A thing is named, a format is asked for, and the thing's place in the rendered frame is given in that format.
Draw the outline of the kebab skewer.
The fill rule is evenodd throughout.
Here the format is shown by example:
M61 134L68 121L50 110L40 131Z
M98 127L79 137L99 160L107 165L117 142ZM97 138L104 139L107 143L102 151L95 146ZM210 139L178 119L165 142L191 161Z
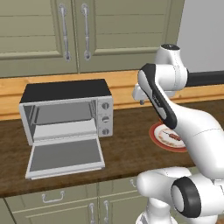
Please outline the kebab skewer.
M175 140L177 140L177 141L181 141L182 139L179 137L179 136L177 136L177 135L175 135L175 134L169 134L169 133L167 133L167 132L165 132L165 131L163 131L165 134L167 134L170 138L173 138L173 139L175 139Z

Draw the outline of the red rimmed white plate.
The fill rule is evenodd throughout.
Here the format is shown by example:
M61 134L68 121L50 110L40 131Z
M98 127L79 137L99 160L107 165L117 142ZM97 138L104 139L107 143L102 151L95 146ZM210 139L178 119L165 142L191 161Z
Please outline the red rimmed white plate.
M166 151L171 151L171 152L179 152L179 153L187 152L186 146L182 140L177 141L173 138L170 138L163 131L169 134L177 135L175 131L173 131L172 129L169 129L163 123L161 122L154 123L149 129L149 136L150 136L150 139L158 147Z

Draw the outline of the green base cupboard door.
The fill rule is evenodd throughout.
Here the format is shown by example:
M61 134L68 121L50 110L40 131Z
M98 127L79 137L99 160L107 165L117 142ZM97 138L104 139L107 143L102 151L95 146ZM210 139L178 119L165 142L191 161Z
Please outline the green base cupboard door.
M17 224L90 224L90 200L13 212ZM98 224L94 205L95 224Z
M109 203L109 224L136 224L138 216L144 211L147 199L140 194L116 195L99 198L99 224L104 223L106 213L103 202Z

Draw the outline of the silver black toaster oven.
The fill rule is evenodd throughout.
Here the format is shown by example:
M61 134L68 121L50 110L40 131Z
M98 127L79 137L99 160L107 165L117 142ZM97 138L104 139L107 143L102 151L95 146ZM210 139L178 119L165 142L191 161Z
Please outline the silver black toaster oven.
M109 103L107 110L102 108ZM113 135L113 97L104 79L72 80L27 84L19 103L19 113L29 145L42 125L83 122L94 119L99 137ZM102 118L109 116L109 122ZM108 136L102 134L109 129Z

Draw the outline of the green drawer front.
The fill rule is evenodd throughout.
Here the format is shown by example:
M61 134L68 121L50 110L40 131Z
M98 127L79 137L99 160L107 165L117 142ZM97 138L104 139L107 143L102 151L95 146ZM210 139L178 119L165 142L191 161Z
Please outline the green drawer front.
M130 193L138 195L138 191L132 186L130 180L134 179L136 182L136 177L129 178L119 178L109 181L103 181L98 184L98 197L107 198L116 195L128 195Z
M96 196L96 184L89 184L7 197L6 202L12 212L18 212L76 200L88 200Z

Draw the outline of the green wall cupboard door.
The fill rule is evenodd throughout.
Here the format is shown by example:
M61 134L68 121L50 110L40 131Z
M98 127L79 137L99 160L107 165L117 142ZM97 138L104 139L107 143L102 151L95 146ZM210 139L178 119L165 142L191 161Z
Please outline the green wall cupboard door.
M59 5L66 6L70 61L65 61ZM0 77L78 71L72 0L0 0Z
M87 16L91 59L84 59ZM137 70L162 44L176 44L185 0L73 0L81 73Z

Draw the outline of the toaster oven door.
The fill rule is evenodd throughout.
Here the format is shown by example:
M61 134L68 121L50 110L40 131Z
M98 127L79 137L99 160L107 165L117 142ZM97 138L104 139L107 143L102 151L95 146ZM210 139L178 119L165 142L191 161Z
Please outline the toaster oven door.
M25 177L45 179L104 168L98 136L53 139L33 144Z

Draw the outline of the grey range hood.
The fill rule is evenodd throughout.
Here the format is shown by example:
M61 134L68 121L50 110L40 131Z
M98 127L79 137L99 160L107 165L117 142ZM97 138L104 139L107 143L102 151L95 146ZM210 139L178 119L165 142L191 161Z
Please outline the grey range hood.
M224 84L224 0L185 0L177 45L188 87Z

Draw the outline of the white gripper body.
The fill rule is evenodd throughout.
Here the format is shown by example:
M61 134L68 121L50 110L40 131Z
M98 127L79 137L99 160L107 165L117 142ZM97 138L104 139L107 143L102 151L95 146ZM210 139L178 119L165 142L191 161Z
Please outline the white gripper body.
M135 101L147 101L148 100L148 96L140 88L138 83L134 86L134 89L133 89L133 92L132 92L132 97Z

